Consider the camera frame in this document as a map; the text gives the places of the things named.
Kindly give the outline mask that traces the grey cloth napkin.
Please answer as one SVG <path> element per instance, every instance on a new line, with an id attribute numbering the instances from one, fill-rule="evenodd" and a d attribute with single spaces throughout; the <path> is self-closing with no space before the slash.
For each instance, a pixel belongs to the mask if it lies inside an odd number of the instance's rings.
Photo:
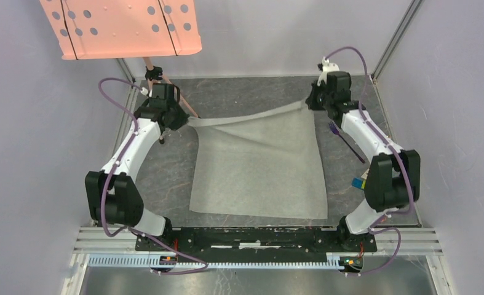
<path id="1" fill-rule="evenodd" d="M 325 219 L 314 114 L 302 101 L 249 116 L 192 118 L 198 152 L 189 208 L 198 213 Z"/>

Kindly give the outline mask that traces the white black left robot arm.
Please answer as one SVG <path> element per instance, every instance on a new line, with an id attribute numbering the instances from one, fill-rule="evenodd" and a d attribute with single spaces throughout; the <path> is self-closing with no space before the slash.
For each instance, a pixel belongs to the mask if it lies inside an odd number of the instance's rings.
<path id="1" fill-rule="evenodd" d="M 100 170 L 87 173 L 85 190 L 93 221 L 102 226 L 116 224 L 150 234 L 151 243 L 163 251 L 174 243 L 170 220 L 145 208 L 135 181 L 152 146 L 163 144 L 163 133 L 186 125 L 189 116 L 180 106 L 179 87 L 161 83 L 154 84 L 151 89 L 137 89 L 146 99 L 135 111 L 104 94 L 132 122 L 112 158 Z"/>

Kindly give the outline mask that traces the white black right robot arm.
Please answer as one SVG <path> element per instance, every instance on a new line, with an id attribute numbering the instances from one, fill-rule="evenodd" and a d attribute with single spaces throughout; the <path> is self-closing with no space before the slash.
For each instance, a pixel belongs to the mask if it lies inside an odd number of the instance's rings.
<path id="1" fill-rule="evenodd" d="M 391 214 L 410 213 L 419 199 L 421 158 L 406 150 L 379 129 L 365 107 L 351 98 L 351 75 L 344 71 L 323 72 L 306 104 L 313 111 L 326 111 L 336 126 L 348 134 L 370 163 L 364 186 L 365 199 L 344 219 L 336 243 L 351 251 L 360 234 L 371 232 Z"/>

